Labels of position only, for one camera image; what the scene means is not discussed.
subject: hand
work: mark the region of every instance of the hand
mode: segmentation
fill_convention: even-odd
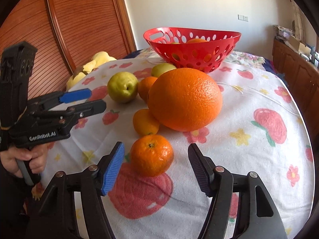
[[[47,144],[35,146],[31,151],[24,148],[11,146],[7,151],[0,152],[0,160],[3,167],[18,178],[22,178],[22,173],[18,167],[16,159],[30,161],[29,167],[32,173],[43,172],[47,164]]]

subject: screw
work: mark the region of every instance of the screw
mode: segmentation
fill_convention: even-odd
[[[225,169],[221,166],[217,166],[216,169],[215,169],[217,172],[224,172]]]
[[[258,174],[256,174],[255,172],[250,172],[249,175],[252,178],[257,178],[258,177]]]
[[[58,177],[58,178],[62,177],[63,175],[64,175],[64,172],[63,172],[63,171],[58,171],[58,172],[55,174],[55,176]]]
[[[90,171],[96,171],[98,169],[98,166],[96,164],[92,164],[89,166]]]

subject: red basket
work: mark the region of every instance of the red basket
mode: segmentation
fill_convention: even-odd
[[[153,28],[144,33],[147,43],[168,63],[177,68],[195,68],[205,73],[220,66],[240,36],[241,33],[235,31],[168,27]],[[209,42],[186,44],[193,38]]]

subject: white wall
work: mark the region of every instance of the white wall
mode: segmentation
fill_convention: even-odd
[[[317,45],[317,34],[312,27],[311,23],[308,21],[307,17],[301,12],[301,20],[303,24],[303,28],[305,31],[305,40],[306,43],[310,46],[314,46],[316,48]]]
[[[236,49],[271,58],[278,24],[292,28],[290,0],[125,0],[138,49],[147,47],[146,30],[189,27],[242,33]],[[249,22],[238,20],[238,14]]]

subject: stuffed animal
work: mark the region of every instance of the stuffed animal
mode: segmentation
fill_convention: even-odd
[[[101,51],[96,53],[90,62],[84,66],[77,67],[73,75],[69,78],[66,83],[66,90],[70,90],[75,84],[81,81],[86,75],[91,73],[93,69],[98,68],[100,65],[107,63],[109,61],[116,60],[114,57],[110,57],[108,53]]]

